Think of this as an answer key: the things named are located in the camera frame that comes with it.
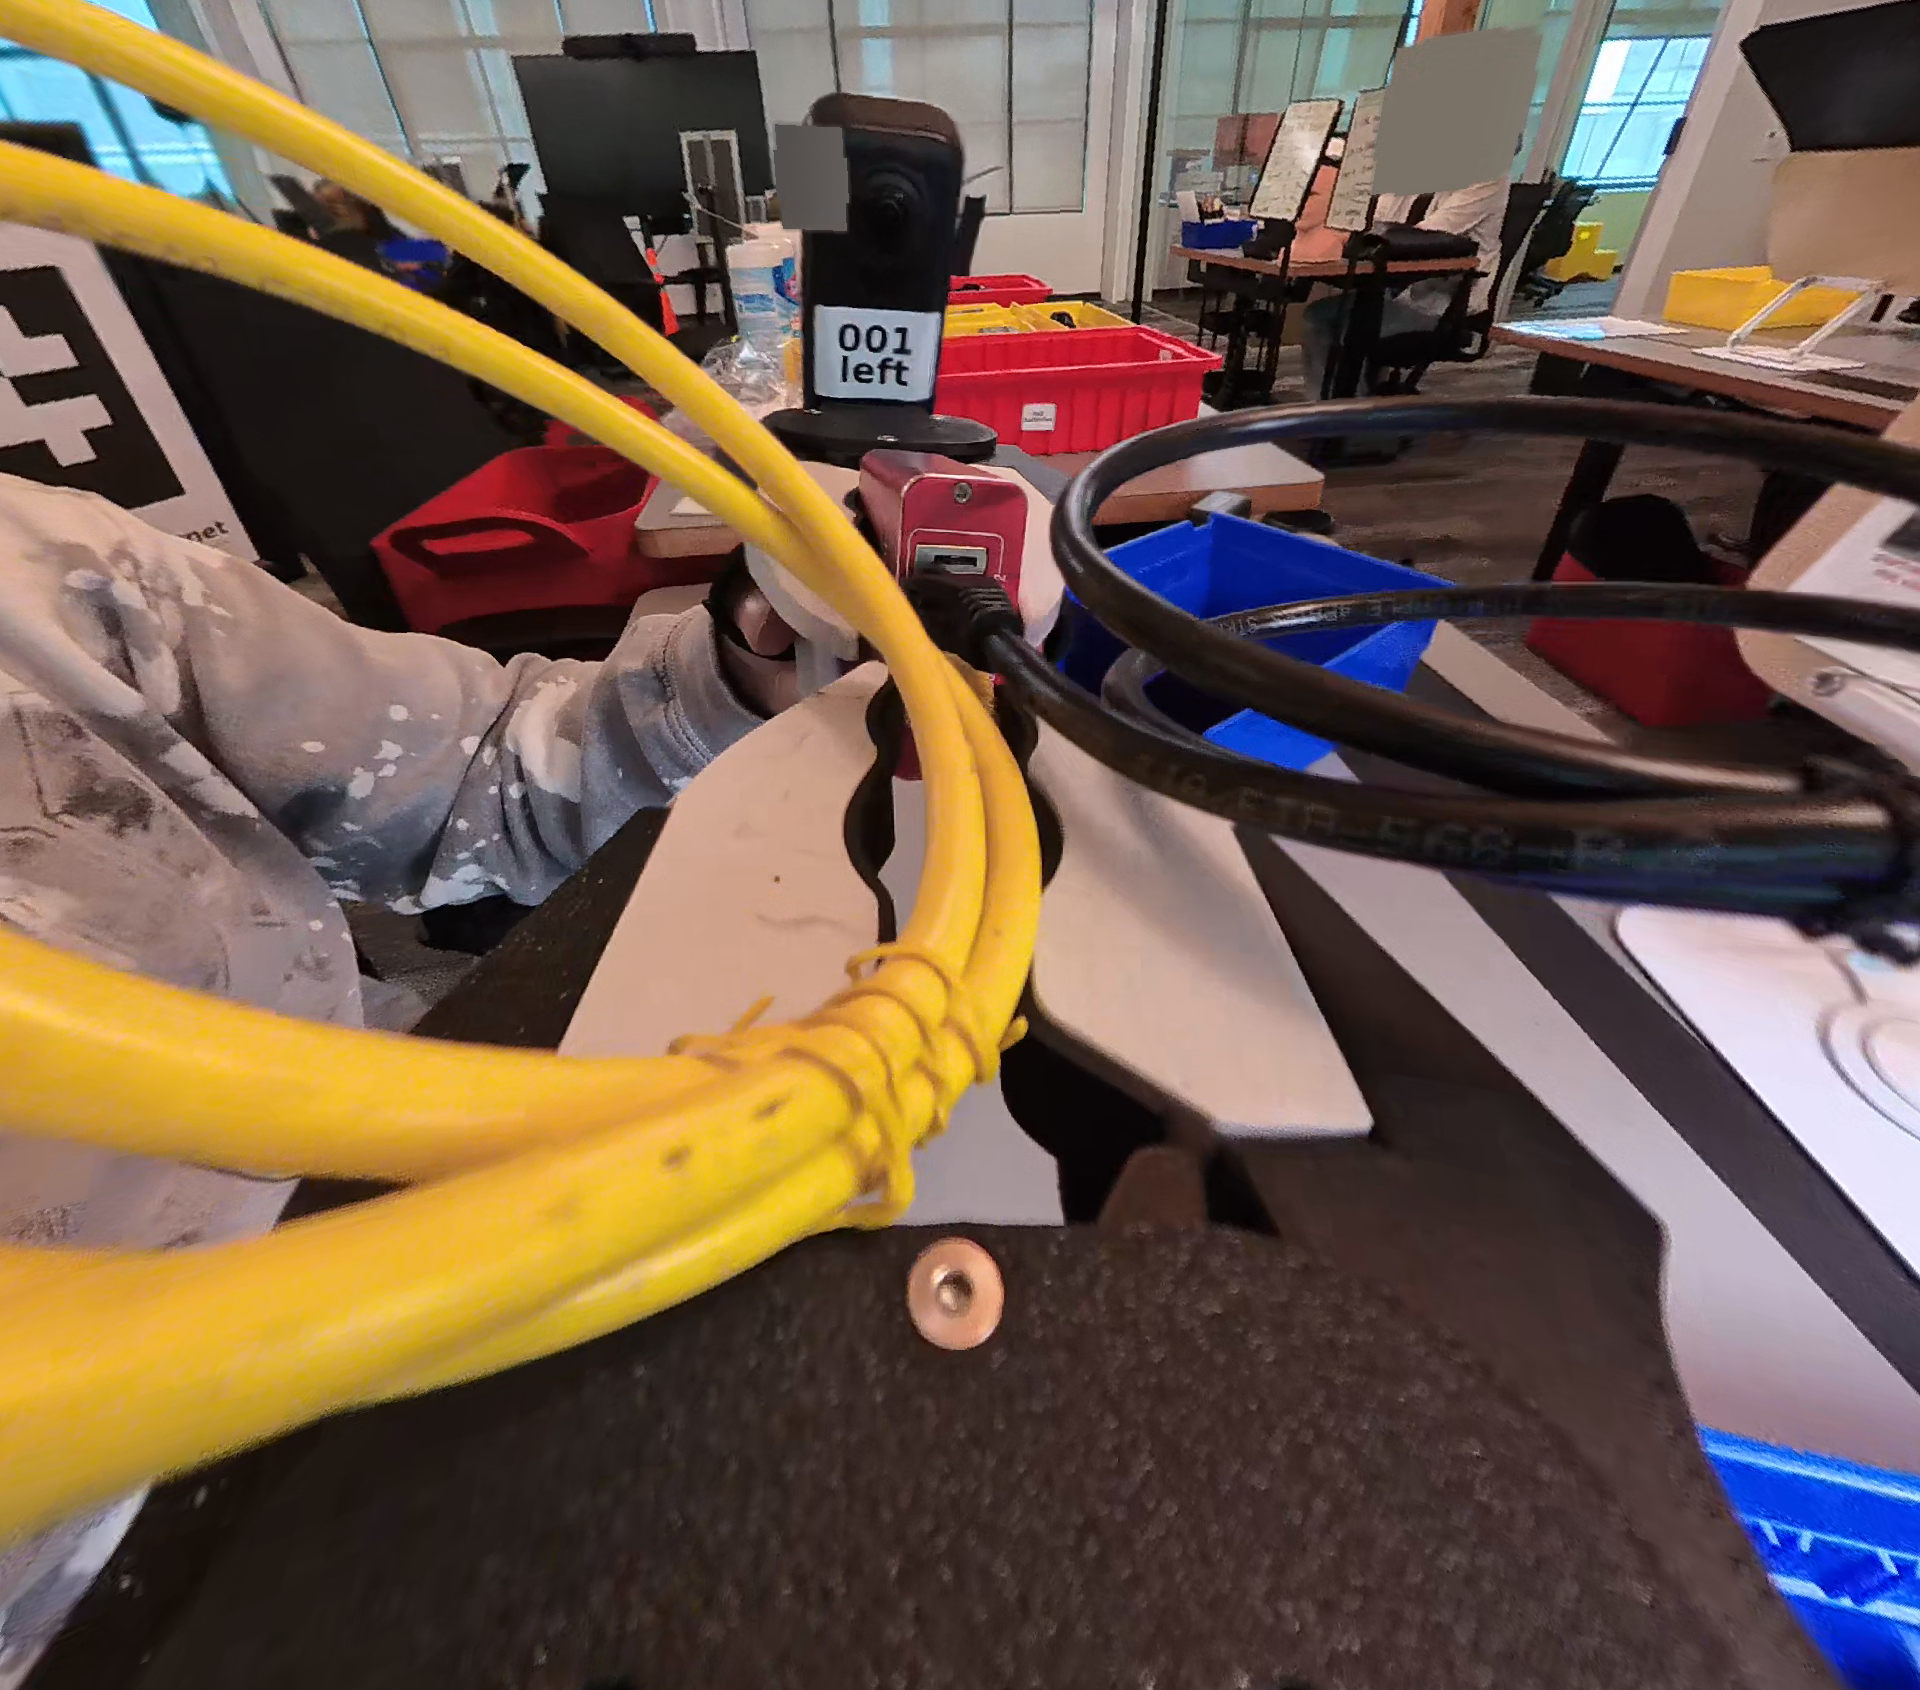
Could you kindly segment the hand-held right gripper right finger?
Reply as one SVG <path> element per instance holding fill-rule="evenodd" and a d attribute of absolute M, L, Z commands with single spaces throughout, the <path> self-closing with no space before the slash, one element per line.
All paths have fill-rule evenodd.
<path fill-rule="evenodd" d="M 1063 1220 L 1094 1221 L 1137 1150 L 1368 1139 L 1374 1112 L 1231 826 L 1050 727 L 1026 779 L 1047 877 L 1001 1077 Z"/>

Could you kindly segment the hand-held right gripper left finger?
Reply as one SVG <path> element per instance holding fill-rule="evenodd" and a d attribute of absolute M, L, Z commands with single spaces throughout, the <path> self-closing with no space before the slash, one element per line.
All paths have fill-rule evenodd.
<path fill-rule="evenodd" d="M 879 936 L 846 826 L 875 762 L 885 670 L 852 668 L 729 745 L 675 795 L 562 1036 L 564 1055 L 660 1055 L 759 1014 L 792 1021 Z"/>

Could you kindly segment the red metal ethernet switch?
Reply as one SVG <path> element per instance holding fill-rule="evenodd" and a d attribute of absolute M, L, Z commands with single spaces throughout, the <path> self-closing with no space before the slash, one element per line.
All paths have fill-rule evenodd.
<path fill-rule="evenodd" d="M 874 450 L 843 503 L 938 645 L 972 654 L 1026 636 L 1028 495 L 1014 478 L 947 455 Z"/>

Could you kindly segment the blue plastic storage bin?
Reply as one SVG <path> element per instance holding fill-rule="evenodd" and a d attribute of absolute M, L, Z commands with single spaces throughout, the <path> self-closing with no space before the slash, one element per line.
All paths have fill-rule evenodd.
<path fill-rule="evenodd" d="M 1702 1428 L 1776 1589 L 1854 1687 L 1917 1683 L 1917 1477 Z"/>
<path fill-rule="evenodd" d="M 1424 572 L 1231 513 L 1162 526 L 1117 542 L 1108 557 L 1156 595 L 1208 621 L 1273 603 L 1441 588 L 1440 577 Z M 1272 645 L 1298 662 L 1404 693 L 1432 633 L 1433 621 L 1410 619 L 1301 632 Z M 1242 757 L 1307 770 L 1332 751 L 1323 738 L 1252 708 L 1230 709 L 1173 675 L 1156 677 L 1148 696 L 1179 726 Z"/>

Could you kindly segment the person's left forearm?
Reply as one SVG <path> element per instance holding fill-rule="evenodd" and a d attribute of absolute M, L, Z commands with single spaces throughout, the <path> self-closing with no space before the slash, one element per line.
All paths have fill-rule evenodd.
<path fill-rule="evenodd" d="M 4 926 L 117 971 L 410 1029 L 430 997 L 364 971 L 350 903 L 537 905 L 758 724 L 700 607 L 497 662 L 4 479 Z"/>

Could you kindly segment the person's left hand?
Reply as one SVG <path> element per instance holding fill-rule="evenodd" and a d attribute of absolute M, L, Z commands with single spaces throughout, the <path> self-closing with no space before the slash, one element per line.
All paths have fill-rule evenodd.
<path fill-rule="evenodd" d="M 766 593 L 745 588 L 732 597 L 715 637 L 734 691 L 758 718 L 775 718 L 798 702 L 800 640 Z"/>

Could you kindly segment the wipes container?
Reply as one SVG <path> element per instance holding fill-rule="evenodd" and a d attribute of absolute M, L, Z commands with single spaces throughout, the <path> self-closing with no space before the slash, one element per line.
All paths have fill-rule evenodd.
<path fill-rule="evenodd" d="M 753 221 L 725 246 L 734 332 L 768 357 L 800 332 L 800 251 L 802 235 L 778 221 Z"/>

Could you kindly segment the yellow storage bin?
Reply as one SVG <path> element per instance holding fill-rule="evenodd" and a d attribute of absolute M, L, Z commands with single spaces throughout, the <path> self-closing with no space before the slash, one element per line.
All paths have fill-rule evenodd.
<path fill-rule="evenodd" d="M 944 338 L 999 333 L 1129 332 L 1137 323 L 1102 304 L 1047 298 L 1041 301 L 963 301 L 944 313 Z"/>

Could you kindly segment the red storage crate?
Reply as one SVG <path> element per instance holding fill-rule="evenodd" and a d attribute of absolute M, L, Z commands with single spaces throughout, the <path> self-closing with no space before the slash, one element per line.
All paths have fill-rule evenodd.
<path fill-rule="evenodd" d="M 1222 365 L 1217 351 L 1129 322 L 959 335 L 941 343 L 931 407 L 1033 458 L 1095 454 L 1193 419 Z"/>

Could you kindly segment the clear plastic wrap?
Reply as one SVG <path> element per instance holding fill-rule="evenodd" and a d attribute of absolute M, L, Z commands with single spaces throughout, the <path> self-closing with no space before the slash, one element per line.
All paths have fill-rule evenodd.
<path fill-rule="evenodd" d="M 804 345 L 800 333 L 762 342 L 734 333 L 715 342 L 700 359 L 707 380 L 759 415 L 802 406 Z"/>

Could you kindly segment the black monitor on stand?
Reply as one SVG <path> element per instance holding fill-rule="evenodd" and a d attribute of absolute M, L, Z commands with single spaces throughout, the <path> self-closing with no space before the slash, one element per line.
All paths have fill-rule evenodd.
<path fill-rule="evenodd" d="M 536 151 L 539 242 L 604 289 L 653 285 L 646 243 L 698 221 L 693 192 L 773 190 L 751 50 L 608 36 L 510 67 Z"/>

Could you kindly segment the wood top office desk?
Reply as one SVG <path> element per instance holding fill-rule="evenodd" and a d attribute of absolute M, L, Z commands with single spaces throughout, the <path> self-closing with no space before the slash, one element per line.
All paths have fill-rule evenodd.
<path fill-rule="evenodd" d="M 1535 395 L 1612 397 L 1750 409 L 1776 419 L 1882 433 L 1916 402 L 1916 320 L 1845 328 L 1812 351 L 1812 370 L 1760 362 L 1755 348 L 1728 353 L 1704 332 L 1589 335 L 1570 318 L 1540 318 L 1494 325 L 1498 343 L 1534 353 L 1530 392 Z M 1534 580 L 1549 580 L 1571 539 L 1573 522 L 1605 502 L 1627 443 L 1581 443 L 1545 539 Z M 1755 564 L 1801 518 L 1822 489 L 1812 478 L 1783 469 L 1761 473 L 1737 557 Z"/>
<path fill-rule="evenodd" d="M 1385 298 L 1421 281 L 1460 279 L 1469 289 L 1477 277 L 1476 258 L 1392 259 L 1380 255 L 1276 258 L 1243 251 L 1185 247 L 1179 258 L 1198 271 L 1202 298 L 1213 310 L 1222 357 L 1204 384 L 1204 402 L 1213 412 L 1236 412 L 1269 402 L 1276 388 L 1284 316 L 1305 301 L 1312 285 L 1332 285 L 1342 295 L 1342 318 L 1321 370 L 1321 390 L 1333 397 L 1360 395 L 1374 351 Z"/>

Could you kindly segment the tilted white sheet board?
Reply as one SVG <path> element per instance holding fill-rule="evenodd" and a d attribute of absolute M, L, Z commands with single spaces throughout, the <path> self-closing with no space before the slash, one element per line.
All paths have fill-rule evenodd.
<path fill-rule="evenodd" d="M 1374 223 L 1383 101 L 1383 86 L 1363 90 L 1354 97 L 1354 112 L 1323 217 L 1332 231 L 1356 235 L 1366 234 Z"/>
<path fill-rule="evenodd" d="M 1337 130 L 1344 100 L 1301 97 L 1279 114 L 1259 162 L 1246 215 L 1256 223 L 1296 223 Z"/>

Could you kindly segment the black office chair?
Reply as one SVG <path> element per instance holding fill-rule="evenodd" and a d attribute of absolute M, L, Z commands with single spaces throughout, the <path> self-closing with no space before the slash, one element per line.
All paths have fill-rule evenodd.
<path fill-rule="evenodd" d="M 1487 181 L 1440 196 L 1393 197 L 1380 234 L 1469 239 L 1474 271 L 1390 276 L 1342 339 L 1342 395 L 1407 395 L 1438 365 L 1480 363 L 1491 349 L 1495 307 L 1513 298 L 1523 251 L 1555 179 Z"/>

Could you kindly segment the white stand base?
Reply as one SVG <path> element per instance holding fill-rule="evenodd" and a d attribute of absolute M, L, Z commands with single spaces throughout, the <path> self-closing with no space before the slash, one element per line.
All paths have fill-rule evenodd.
<path fill-rule="evenodd" d="M 1761 918 L 1626 908 L 1622 951 L 1916 1264 L 1917 970 Z"/>

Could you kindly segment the red floor bag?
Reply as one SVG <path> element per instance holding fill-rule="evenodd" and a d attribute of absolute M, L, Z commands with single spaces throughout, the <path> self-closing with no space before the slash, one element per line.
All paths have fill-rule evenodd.
<path fill-rule="evenodd" d="M 1741 588 L 1746 568 L 1706 550 L 1677 502 L 1655 494 L 1608 497 L 1579 512 L 1553 584 L 1679 582 Z M 1530 621 L 1525 649 L 1643 727 L 1760 720 L 1771 691 L 1741 659 L 1731 632 L 1666 619 Z"/>

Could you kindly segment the instruction sheet on board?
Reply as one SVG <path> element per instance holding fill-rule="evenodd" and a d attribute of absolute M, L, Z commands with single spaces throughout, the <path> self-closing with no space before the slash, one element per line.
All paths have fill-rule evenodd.
<path fill-rule="evenodd" d="M 1891 603 L 1916 621 L 1916 503 L 1834 485 L 1763 554 L 1747 588 Z M 1779 697 L 1917 772 L 1916 648 L 1755 630 L 1739 630 L 1735 641 Z"/>

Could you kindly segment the small yellow plastic bin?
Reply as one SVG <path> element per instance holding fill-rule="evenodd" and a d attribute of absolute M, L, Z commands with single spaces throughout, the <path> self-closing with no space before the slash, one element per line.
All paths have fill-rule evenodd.
<path fill-rule="evenodd" d="M 1859 289 L 1834 283 L 1794 285 L 1763 264 L 1676 270 L 1659 320 L 1683 329 L 1735 333 L 1760 318 L 1763 333 L 1814 332 L 1855 305 Z"/>

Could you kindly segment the framed checkered marker sign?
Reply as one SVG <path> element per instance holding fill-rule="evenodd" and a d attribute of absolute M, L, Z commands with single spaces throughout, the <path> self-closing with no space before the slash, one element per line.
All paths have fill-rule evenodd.
<path fill-rule="evenodd" d="M 2 469 L 254 562 L 137 298 L 95 243 L 4 220 Z"/>

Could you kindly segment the tilted black wooden board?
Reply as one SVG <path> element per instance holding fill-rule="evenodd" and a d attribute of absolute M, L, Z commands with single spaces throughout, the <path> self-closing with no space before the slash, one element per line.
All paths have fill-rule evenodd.
<path fill-rule="evenodd" d="M 1783 131 L 1763 217 L 1783 281 L 1917 289 L 1917 2 L 1758 25 L 1739 55 Z"/>

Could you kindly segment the red handled tote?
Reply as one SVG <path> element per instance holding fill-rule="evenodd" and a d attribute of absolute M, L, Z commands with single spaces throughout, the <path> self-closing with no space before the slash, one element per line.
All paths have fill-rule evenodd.
<path fill-rule="evenodd" d="M 557 654 L 614 637 L 657 590 L 707 584 L 725 550 L 651 555 L 637 516 L 657 478 L 600 445 L 497 454 L 371 538 L 413 632 Z"/>

